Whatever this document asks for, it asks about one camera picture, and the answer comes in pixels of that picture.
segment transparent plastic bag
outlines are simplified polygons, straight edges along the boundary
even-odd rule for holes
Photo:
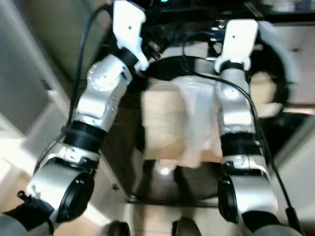
[[[197,168],[202,161],[221,162],[216,82],[195,76],[178,77],[172,82],[179,88],[188,114],[186,148],[179,165]]]

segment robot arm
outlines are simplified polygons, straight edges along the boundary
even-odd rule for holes
[[[250,55],[257,30],[258,23],[254,20],[230,21],[222,54],[215,63],[223,80],[239,86],[247,94],[250,94],[250,86],[245,72],[251,66]],[[300,235],[282,225],[276,217],[278,202],[247,99],[224,83],[218,83],[217,94],[221,103],[219,124],[223,153],[218,190],[221,215],[226,221],[238,224],[243,235]]]
[[[64,127],[63,140],[47,153],[25,192],[19,192],[24,203],[0,215],[0,235],[52,235],[61,223],[86,209],[94,189],[99,148],[132,80],[130,69],[149,66],[141,49],[144,12],[128,1],[116,1],[113,21],[120,50],[88,71],[87,88],[72,124]]]

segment white wall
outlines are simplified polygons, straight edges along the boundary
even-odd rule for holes
[[[309,29],[304,40],[298,55],[302,73],[293,101],[315,104],[315,27]]]
[[[315,224],[315,117],[292,137],[280,155],[285,157],[280,175],[299,219]],[[280,217],[285,220],[287,205],[275,176],[272,176],[272,186],[278,196]]]
[[[0,156],[0,212],[10,188],[14,185],[20,171]]]

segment black cable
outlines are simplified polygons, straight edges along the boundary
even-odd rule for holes
[[[91,26],[96,19],[96,17],[101,13],[102,11],[108,11],[110,9],[109,5],[103,5],[100,6],[89,18],[88,23],[84,27],[83,35],[81,37],[81,42],[79,46],[79,52],[78,52],[78,61],[77,61],[77,71],[76,71],[76,76],[73,82],[73,87],[72,87],[72,96],[70,99],[70,110],[69,110],[69,117],[67,121],[67,126],[71,124],[72,121],[72,116],[73,116],[73,111],[75,108],[75,102],[76,102],[76,97],[78,94],[78,89],[79,89],[79,84],[80,84],[80,78],[81,78],[81,70],[82,70],[82,61],[83,61],[83,54],[84,54],[84,48],[86,45],[87,37],[90,32]]]
[[[270,149],[269,149],[268,142],[267,142],[267,139],[265,137],[265,134],[262,131],[261,127],[259,126],[257,110],[256,110],[256,107],[255,107],[254,102],[252,101],[250,95],[247,92],[245,92],[241,87],[237,86],[234,83],[231,83],[229,81],[226,81],[226,80],[223,80],[223,79],[220,79],[220,78],[199,74],[199,73],[197,73],[195,71],[190,71],[189,70],[187,58],[186,58],[186,55],[185,55],[185,44],[193,36],[195,36],[197,34],[204,34],[204,32],[196,32],[196,33],[193,33],[191,35],[188,35],[186,37],[186,39],[183,41],[183,45],[182,45],[182,63],[183,63],[182,66],[183,66],[183,69],[186,72],[188,72],[189,74],[191,74],[191,75],[202,77],[202,78],[206,78],[206,79],[210,79],[210,80],[214,80],[214,81],[217,81],[217,82],[220,82],[220,83],[224,83],[224,84],[230,85],[230,86],[234,87],[235,89],[237,89],[239,92],[241,92],[245,96],[245,98],[248,100],[248,102],[250,104],[250,108],[251,108],[251,113],[252,113],[252,116],[253,116],[253,122],[254,122],[255,130],[256,130],[256,134],[257,134],[257,136],[260,139],[261,144],[262,144],[263,154],[264,154],[265,158],[269,159],[269,161],[271,163],[272,170],[275,172],[276,178],[277,178],[277,180],[279,182],[279,185],[280,185],[281,190],[283,192],[283,195],[285,197],[285,201],[286,201],[286,203],[288,205],[288,209],[286,210],[286,212],[287,212],[289,223],[293,222],[292,223],[292,225],[294,225],[293,228],[296,229],[297,231],[299,231],[300,233],[303,233],[302,232],[302,228],[299,225],[299,222],[298,222],[298,219],[297,219],[297,216],[296,216],[296,212],[295,212],[294,208],[292,207],[290,198],[289,198],[288,193],[287,193],[287,191],[285,189],[284,183],[283,183],[283,181],[282,181],[282,179],[280,177],[278,168],[276,167],[274,157],[272,156],[272,154],[270,152]]]
[[[86,45],[88,34],[90,32],[90,29],[91,29],[93,22],[95,21],[96,17],[99,15],[99,13],[101,13],[102,11],[108,12],[110,10],[110,7],[111,6],[109,6],[109,5],[102,5],[98,9],[96,9],[95,12],[90,16],[88,23],[84,27],[84,31],[83,31],[80,46],[79,46],[79,52],[78,52],[76,76],[75,76],[73,86],[72,86],[72,95],[71,95],[71,99],[70,99],[69,116],[68,116],[68,120],[66,123],[66,126],[68,126],[68,127],[71,125],[71,122],[72,122],[72,115],[73,115],[73,111],[75,108],[75,101],[76,101],[76,97],[77,97],[78,89],[79,89],[79,84],[80,84],[84,48]],[[65,133],[64,133],[64,131],[62,131],[61,134],[55,140],[53,140],[47,146],[47,148],[44,150],[44,152],[40,155],[40,157],[39,157],[39,159],[35,165],[35,168],[34,168],[34,174],[38,170],[40,163],[46,157],[47,153],[56,145],[56,143],[61,141],[61,139],[64,137],[64,135],[65,135]]]

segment screw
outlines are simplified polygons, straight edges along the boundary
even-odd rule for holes
[[[115,191],[117,191],[117,190],[119,190],[119,187],[118,187],[117,184],[114,183],[114,184],[112,185],[112,189],[115,190]]]

